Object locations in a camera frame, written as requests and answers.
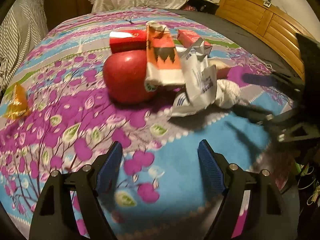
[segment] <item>yellow candy wrapper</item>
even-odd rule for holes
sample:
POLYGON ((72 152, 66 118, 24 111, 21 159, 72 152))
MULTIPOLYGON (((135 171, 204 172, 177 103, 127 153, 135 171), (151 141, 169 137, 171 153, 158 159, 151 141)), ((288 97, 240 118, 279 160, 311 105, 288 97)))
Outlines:
POLYGON ((4 117, 15 120, 29 114, 27 95, 24 88, 15 83, 11 101, 4 113, 4 117))

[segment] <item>pink box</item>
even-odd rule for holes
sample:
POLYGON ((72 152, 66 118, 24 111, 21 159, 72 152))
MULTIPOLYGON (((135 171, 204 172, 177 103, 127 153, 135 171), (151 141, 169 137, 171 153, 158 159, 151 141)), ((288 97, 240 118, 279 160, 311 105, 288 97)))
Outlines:
MULTIPOLYGON (((189 48, 195 41, 197 41, 201 36, 194 31, 190 30, 178 30, 178 41, 181 42, 181 44, 185 48, 189 48)), ((212 49, 212 45, 204 41, 204 52, 209 55, 212 49)))

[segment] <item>white plastic packet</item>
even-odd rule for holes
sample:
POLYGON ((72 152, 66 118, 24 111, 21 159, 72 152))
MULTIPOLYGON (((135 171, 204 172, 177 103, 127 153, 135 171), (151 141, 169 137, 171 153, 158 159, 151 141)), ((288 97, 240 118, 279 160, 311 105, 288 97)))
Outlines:
POLYGON ((217 93, 216 67, 208 65, 202 38, 180 55, 180 63, 186 86, 178 92, 171 116, 192 115, 206 109, 217 93))

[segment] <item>blue gripper pad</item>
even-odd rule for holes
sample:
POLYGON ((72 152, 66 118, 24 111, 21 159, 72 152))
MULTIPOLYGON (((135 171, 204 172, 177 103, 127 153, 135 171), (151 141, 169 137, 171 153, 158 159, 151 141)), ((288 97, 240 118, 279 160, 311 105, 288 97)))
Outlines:
POLYGON ((226 190, 226 186, 224 185, 224 174, 221 168, 218 166, 211 151, 213 152, 206 140, 202 140, 199 143, 199 159, 209 177, 211 185, 216 191, 222 194, 226 190))
POLYGON ((96 192, 98 194, 103 193, 109 188, 111 179, 115 177, 116 172, 119 170, 119 166, 122 158, 122 145, 116 142, 115 147, 109 153, 108 158, 99 170, 97 174, 96 192))

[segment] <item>red apple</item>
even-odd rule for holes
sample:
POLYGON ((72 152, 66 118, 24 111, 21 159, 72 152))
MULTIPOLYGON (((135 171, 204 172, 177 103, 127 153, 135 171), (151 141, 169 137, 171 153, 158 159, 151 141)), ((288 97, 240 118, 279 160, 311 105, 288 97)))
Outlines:
POLYGON ((151 99, 156 92, 145 89, 146 69, 145 50, 112 54, 103 65, 103 78, 109 95, 122 104, 138 104, 151 99))

